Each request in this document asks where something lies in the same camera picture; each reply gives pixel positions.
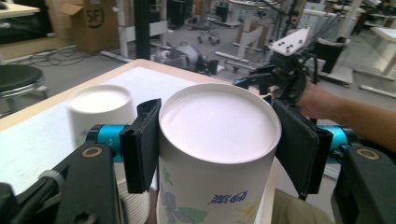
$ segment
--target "blue gripper joint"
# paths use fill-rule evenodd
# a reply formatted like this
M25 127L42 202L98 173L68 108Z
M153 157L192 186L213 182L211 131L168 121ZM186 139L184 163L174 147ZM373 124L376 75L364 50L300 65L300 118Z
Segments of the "blue gripper joint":
M122 162L120 132L124 127L125 125L104 125L97 136L96 143L106 144L116 152L114 162Z
M332 145L330 146L330 150L335 150L341 146L348 145L347 135L339 126L318 125L318 127L332 133Z

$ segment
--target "stool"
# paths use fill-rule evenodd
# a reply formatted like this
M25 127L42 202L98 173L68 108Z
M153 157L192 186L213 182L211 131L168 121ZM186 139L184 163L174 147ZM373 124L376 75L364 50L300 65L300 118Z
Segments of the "stool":
M40 69L21 64L0 65L0 99L5 99L10 111L0 114L0 118L23 109L19 96L32 91L40 91L47 98L48 88L42 86L44 76Z
M209 26L207 27L207 30L202 31L201 34L198 36L198 42L202 44L202 38L204 36L207 36L210 43L215 46L216 44L220 43L220 36L219 34L213 32L212 21L220 21L221 17L213 14L205 14L205 20L209 22Z

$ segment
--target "paper cup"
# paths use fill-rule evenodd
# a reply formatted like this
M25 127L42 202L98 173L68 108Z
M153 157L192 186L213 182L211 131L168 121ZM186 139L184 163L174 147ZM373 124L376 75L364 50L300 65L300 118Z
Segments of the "paper cup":
M273 108L244 89L202 84L174 94L160 126L158 222L254 223L281 135Z
M119 190L122 223L144 224L149 217L149 193L130 194L123 179L117 183Z
M131 124L136 113L127 90L115 85L92 86L72 94L67 101L75 147L85 142L96 124Z

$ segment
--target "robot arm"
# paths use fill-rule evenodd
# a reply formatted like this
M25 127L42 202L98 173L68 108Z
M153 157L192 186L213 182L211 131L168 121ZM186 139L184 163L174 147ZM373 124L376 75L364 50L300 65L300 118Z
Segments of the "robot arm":
M307 69L305 62L311 58L303 47L309 34L304 28L270 45L274 52L270 64L251 72L249 76L234 81L235 86L247 89L257 85L261 94L271 86L278 86L276 98L296 103L304 92Z
M149 191L159 156L160 107L160 99L139 105L132 125L95 125L82 146L18 196L0 184L0 222L121 223L113 158L124 162L129 193Z

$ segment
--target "cable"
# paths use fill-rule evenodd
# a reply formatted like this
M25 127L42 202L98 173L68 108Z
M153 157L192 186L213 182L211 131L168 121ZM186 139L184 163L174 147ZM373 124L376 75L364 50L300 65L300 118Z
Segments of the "cable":
M314 75L312 77L311 82L315 85L318 84L318 56L316 54L311 54L311 57L314 59Z
M12 219L11 224L28 223L40 205L58 188L57 182L50 177L46 178L43 186L21 208L21 211Z
M116 57L101 57L101 54L89 55L84 52L77 50L76 48L66 49L50 49L45 51L39 51L32 54L30 57L15 61L13 63L34 65L38 67L49 67L49 66L69 66L77 63L81 63L85 59L99 57L103 61L120 62Z

